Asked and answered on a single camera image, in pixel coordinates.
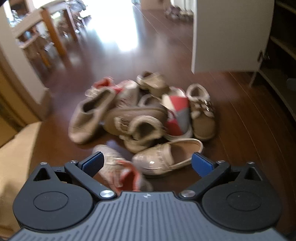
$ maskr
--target silver bolt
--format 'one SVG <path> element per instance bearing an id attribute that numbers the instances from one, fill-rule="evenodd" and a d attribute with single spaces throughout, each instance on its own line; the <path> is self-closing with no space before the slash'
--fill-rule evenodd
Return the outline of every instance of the silver bolt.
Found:
<path id="1" fill-rule="evenodd" d="M 196 194 L 195 191 L 192 191 L 192 190 L 184 190 L 181 192 L 181 196 L 186 198 L 194 197 L 195 194 Z"/>
<path id="2" fill-rule="evenodd" d="M 113 197 L 115 193 L 111 190 L 103 190 L 100 192 L 100 196 L 104 198 L 110 198 Z"/>

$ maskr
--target cabinet shelf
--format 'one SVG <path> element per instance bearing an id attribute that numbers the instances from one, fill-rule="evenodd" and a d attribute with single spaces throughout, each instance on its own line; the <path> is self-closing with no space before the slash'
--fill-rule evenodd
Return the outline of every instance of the cabinet shelf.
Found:
<path id="1" fill-rule="evenodd" d="M 288 5 L 288 4 L 286 4 L 286 3 L 283 3 L 283 2 L 281 2 L 281 1 L 276 0 L 276 5 L 278 5 L 278 6 L 282 7 L 282 8 L 284 8 L 284 9 L 286 9 L 286 10 L 288 10 L 288 11 L 290 11 L 291 13 L 296 14 L 296 9 L 293 8 L 293 7 L 291 7 L 290 5 Z"/>
<path id="2" fill-rule="evenodd" d="M 270 40 L 278 45 L 282 50 L 289 54 L 293 59 L 296 60 L 296 47 L 285 41 L 279 40 L 273 36 L 270 36 Z"/>
<path id="3" fill-rule="evenodd" d="M 296 120 L 296 92 L 287 88 L 286 81 L 288 76 L 280 69 L 269 69 L 264 66 L 261 67 L 259 73 L 278 94 Z"/>

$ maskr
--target wooden floor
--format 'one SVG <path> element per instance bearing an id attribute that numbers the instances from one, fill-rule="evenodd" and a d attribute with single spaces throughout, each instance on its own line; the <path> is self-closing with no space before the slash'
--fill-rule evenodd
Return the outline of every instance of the wooden floor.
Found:
<path id="1" fill-rule="evenodd" d="M 159 71 L 169 85 L 186 90 L 191 83 L 199 83 L 208 90 L 217 111 L 218 133 L 204 143 L 204 155 L 232 165 L 255 161 L 281 197 L 283 212 L 278 230 L 292 230 L 296 224 L 296 131 L 280 101 L 263 83 L 249 88 L 247 73 L 193 75 L 192 24 L 167 20 L 161 11 L 141 12 L 133 7 L 130 14 L 126 17 L 133 27 L 125 29 L 129 26 L 123 21 L 121 35 L 114 33 L 114 25 L 102 30 L 93 16 L 79 43 L 67 47 L 68 57 L 58 61 L 44 80 L 52 92 L 53 111 L 41 127 L 31 169 L 42 161 L 52 166 L 80 161 L 97 144 L 114 147 L 130 160 L 132 154 L 124 149 L 123 142 L 103 129 L 87 145 L 72 143 L 67 136 L 69 120 L 84 99 L 84 91 L 103 76 L 120 82 L 135 80 L 143 70 Z M 192 168 L 186 167 L 151 182 L 155 190 L 179 192 L 198 179 Z"/>

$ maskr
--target open cabinet door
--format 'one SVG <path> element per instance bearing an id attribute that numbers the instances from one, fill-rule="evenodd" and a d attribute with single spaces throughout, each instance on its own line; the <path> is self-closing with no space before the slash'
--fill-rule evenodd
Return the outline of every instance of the open cabinet door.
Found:
<path id="1" fill-rule="evenodd" d="M 196 0 L 192 72 L 257 71 L 274 0 Z"/>

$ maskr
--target gray ribbed panel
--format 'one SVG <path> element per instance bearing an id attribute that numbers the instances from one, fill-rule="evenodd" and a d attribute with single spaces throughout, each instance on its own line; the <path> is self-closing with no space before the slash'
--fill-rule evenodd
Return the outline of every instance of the gray ribbed panel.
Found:
<path id="1" fill-rule="evenodd" d="M 100 202 L 94 213 L 71 230 L 41 234 L 26 229 L 11 241 L 283 241 L 275 230 L 238 234 L 210 223 L 194 202 L 178 200 L 172 192 L 123 192 Z"/>

